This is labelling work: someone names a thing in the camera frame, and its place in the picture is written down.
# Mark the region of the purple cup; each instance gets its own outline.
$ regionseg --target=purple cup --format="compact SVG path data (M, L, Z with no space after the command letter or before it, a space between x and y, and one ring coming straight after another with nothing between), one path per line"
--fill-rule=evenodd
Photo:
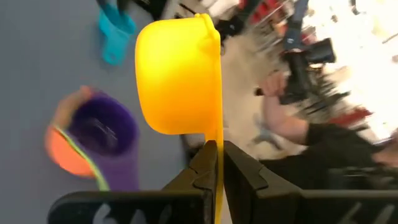
M138 190L138 127L122 104L97 93L75 111L68 132L110 190Z

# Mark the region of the person's arm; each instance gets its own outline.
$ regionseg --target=person's arm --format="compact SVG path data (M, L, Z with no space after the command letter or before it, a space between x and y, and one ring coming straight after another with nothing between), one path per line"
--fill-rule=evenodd
M307 143L308 122L288 116L276 96L264 97L263 112L268 128L275 134L297 144Z
M279 96L284 94L286 79L281 72L270 74L261 88L263 97L263 114L268 128L279 136L297 144L307 143L308 122L288 116L279 103Z

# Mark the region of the yellow plastic bowl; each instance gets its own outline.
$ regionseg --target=yellow plastic bowl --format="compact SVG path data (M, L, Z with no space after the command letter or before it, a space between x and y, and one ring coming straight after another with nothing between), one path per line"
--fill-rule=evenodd
M164 134L222 138L220 34L207 14L157 21L136 43L136 78L144 117Z

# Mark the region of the orange object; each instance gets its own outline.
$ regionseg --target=orange object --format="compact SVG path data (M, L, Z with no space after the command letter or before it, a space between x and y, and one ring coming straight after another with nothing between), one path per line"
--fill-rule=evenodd
M145 120L163 134L204 133L218 146L215 223L223 196L220 34L207 14L156 21L138 35L136 79Z
M81 177L94 177L89 163L82 158L58 130L50 126L45 135L45 148L62 169Z

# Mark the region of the gray table surface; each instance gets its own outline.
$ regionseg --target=gray table surface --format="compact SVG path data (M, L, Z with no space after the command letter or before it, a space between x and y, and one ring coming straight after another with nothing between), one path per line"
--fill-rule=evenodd
M153 131L142 116L134 44L121 66L102 61L98 14L94 0L0 1L0 223L45 223L54 200L96 189L94 180L61 170L44 149L57 102L82 84L106 91L136 117L142 189L163 187L183 168L178 136ZM138 9L132 18L138 30L150 22Z

